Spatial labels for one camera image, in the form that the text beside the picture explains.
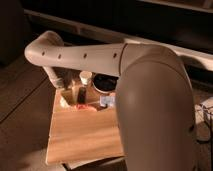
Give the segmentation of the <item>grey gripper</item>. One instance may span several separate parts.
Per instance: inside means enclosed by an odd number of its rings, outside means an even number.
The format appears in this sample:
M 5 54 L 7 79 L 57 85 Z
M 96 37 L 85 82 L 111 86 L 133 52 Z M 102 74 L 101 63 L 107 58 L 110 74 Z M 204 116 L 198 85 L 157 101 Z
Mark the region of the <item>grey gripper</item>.
M 66 88 L 74 86 L 78 80 L 79 71 L 66 69 L 66 68 L 55 68 L 56 75 L 63 80 Z

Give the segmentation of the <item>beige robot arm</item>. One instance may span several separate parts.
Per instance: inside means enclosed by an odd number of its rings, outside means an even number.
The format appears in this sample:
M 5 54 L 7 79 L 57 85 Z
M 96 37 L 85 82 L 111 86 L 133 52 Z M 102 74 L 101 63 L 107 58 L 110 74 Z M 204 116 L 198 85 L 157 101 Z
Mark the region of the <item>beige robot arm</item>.
M 192 86 L 171 49 L 153 44 L 65 46 L 46 31 L 25 48 L 37 66 L 118 78 L 116 113 L 128 171 L 197 171 Z

